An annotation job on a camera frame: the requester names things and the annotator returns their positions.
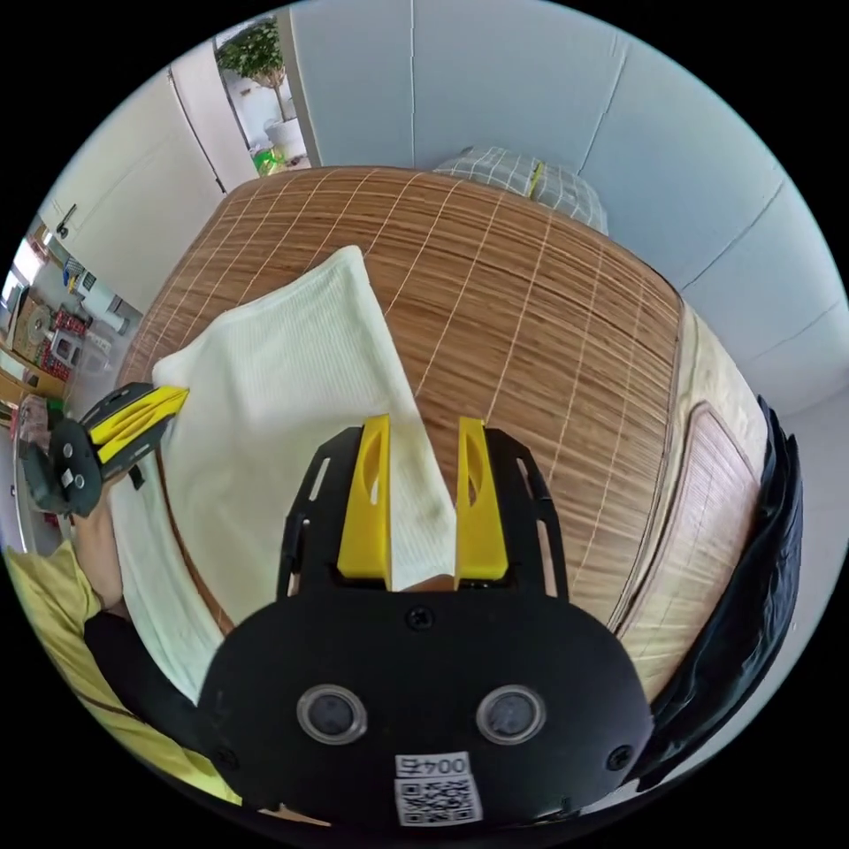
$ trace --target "plaid pillowcase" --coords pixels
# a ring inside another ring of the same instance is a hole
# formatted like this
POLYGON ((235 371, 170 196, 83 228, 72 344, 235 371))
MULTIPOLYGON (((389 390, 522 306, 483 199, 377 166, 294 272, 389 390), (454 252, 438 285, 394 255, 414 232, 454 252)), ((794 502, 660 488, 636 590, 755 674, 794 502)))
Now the plaid pillowcase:
POLYGON ((433 170, 530 197, 599 233, 608 234, 608 214, 595 189, 561 165, 544 163, 504 148, 473 146, 433 170))

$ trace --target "person's arm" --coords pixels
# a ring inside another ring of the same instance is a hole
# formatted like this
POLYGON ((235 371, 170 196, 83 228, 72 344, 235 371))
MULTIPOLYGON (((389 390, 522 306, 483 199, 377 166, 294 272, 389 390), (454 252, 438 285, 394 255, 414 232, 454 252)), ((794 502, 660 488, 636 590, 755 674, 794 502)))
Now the person's arm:
POLYGON ((110 481, 103 488, 97 506, 85 518, 74 516, 76 538, 73 542, 77 563, 80 565, 91 589, 100 600, 104 610, 121 613, 124 586, 118 560, 118 546, 112 527, 112 512, 109 507, 109 490, 118 481, 110 481))

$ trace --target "black fabric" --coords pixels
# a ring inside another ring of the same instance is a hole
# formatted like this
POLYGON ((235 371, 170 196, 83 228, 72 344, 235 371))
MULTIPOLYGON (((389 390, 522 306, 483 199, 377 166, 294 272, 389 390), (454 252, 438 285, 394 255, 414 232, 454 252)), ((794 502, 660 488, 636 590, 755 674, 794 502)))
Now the black fabric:
POLYGON ((179 746, 202 751, 197 707, 165 677, 131 622, 104 611, 86 622, 83 636, 106 683, 131 714, 179 746))
POLYGON ((675 675, 652 704, 654 733, 629 780, 659 784, 719 731, 776 659, 799 590, 802 479, 795 437, 758 399, 769 439, 754 528, 730 582, 675 675))

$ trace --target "bamboo mat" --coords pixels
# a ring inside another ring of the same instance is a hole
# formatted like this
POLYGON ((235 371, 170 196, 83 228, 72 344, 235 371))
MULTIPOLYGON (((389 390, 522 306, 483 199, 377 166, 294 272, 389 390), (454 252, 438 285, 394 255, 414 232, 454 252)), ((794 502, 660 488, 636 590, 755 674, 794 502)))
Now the bamboo mat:
POLYGON ((459 416, 523 441, 561 517, 571 597, 609 623, 651 554, 681 304, 636 257, 560 213, 403 169, 255 180, 222 202, 166 281, 119 382, 149 379, 221 312, 350 244, 365 254, 449 489, 459 416))
POLYGON ((651 700, 707 623, 748 541, 760 479, 708 403, 690 414, 669 523, 617 636, 651 700))

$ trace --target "screw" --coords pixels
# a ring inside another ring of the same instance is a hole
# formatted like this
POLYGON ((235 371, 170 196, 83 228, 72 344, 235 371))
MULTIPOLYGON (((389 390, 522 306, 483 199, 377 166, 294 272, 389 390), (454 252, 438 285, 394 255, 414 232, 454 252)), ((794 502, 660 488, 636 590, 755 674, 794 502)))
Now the screw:
POLYGON ((215 762, 225 769, 238 769, 239 759, 232 749, 221 746, 215 750, 215 762))
POLYGON ((407 625, 413 631, 427 631, 433 626, 433 611, 422 605, 410 608, 407 611, 407 625))
POLYGON ((611 772, 618 772, 628 765, 634 750, 630 746, 619 746, 614 749, 608 756, 608 769, 611 772))

